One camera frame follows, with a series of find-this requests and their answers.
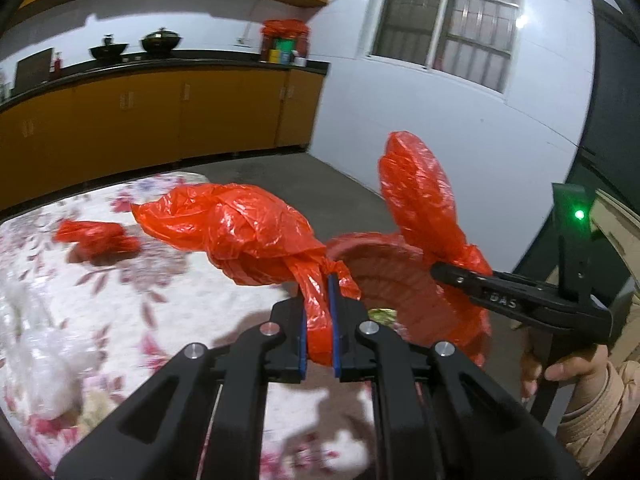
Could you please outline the beige sleeve forearm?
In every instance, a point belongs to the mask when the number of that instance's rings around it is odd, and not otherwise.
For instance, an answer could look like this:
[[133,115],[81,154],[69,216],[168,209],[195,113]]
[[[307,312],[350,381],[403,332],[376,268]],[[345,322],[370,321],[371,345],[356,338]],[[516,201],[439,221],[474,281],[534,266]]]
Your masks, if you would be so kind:
[[589,404],[567,413],[558,439],[590,479],[639,477],[639,295],[606,364],[605,383]]

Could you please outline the person right hand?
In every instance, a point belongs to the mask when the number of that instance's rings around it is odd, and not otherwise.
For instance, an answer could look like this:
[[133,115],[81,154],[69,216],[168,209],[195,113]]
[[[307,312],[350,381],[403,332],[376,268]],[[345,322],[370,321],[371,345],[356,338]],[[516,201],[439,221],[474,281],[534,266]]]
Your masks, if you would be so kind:
[[528,400],[537,392],[542,378],[549,382],[571,382],[575,389],[567,411],[583,408],[597,399],[608,381],[608,347],[599,344],[589,350],[572,353],[543,368],[531,348],[521,358],[521,397]]

